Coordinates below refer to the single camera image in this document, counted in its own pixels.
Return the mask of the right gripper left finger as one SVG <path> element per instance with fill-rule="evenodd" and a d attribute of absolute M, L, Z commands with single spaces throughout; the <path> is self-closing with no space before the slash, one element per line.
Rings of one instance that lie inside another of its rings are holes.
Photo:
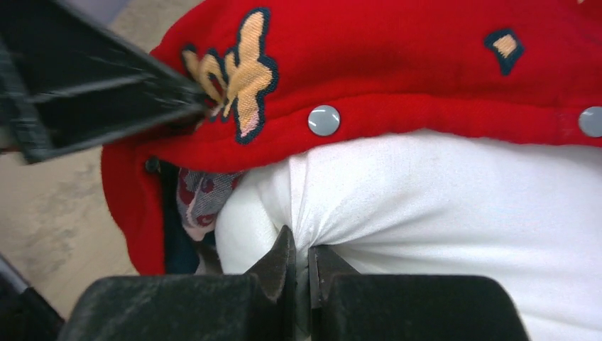
<path fill-rule="evenodd" d="M 281 229 L 239 275 L 114 276 L 80 297 L 61 340 L 293 340 L 295 243 Z"/>

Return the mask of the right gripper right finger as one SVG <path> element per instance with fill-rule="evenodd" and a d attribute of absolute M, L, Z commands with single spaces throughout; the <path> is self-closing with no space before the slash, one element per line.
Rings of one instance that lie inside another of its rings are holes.
<path fill-rule="evenodd" d="M 312 247 L 308 261 L 313 340 L 528 339 L 490 278 L 360 274 L 328 246 Z"/>

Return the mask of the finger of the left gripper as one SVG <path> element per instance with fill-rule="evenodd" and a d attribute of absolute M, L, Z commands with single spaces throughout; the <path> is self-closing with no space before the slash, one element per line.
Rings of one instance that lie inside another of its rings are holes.
<path fill-rule="evenodd" d="M 198 117 L 205 98 L 65 1 L 1 2 L 1 150 L 27 163 Z"/>

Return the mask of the white pillow insert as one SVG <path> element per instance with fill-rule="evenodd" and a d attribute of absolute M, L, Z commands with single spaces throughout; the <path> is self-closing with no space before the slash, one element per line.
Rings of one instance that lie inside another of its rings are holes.
<path fill-rule="evenodd" d="M 227 274 L 291 229 L 297 272 L 329 244 L 362 273 L 499 282 L 532 340 L 601 339 L 601 150 L 419 131 L 250 170 L 217 218 Z"/>

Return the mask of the red printed pillowcase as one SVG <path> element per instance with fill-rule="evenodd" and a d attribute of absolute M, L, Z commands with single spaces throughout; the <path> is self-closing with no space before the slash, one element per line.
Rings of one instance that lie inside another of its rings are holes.
<path fill-rule="evenodd" d="M 106 145 L 104 195 L 134 268 L 164 274 L 158 164 L 243 171 L 431 129 L 600 146 L 600 1 L 203 1 L 150 55 L 206 93 L 199 128 Z"/>

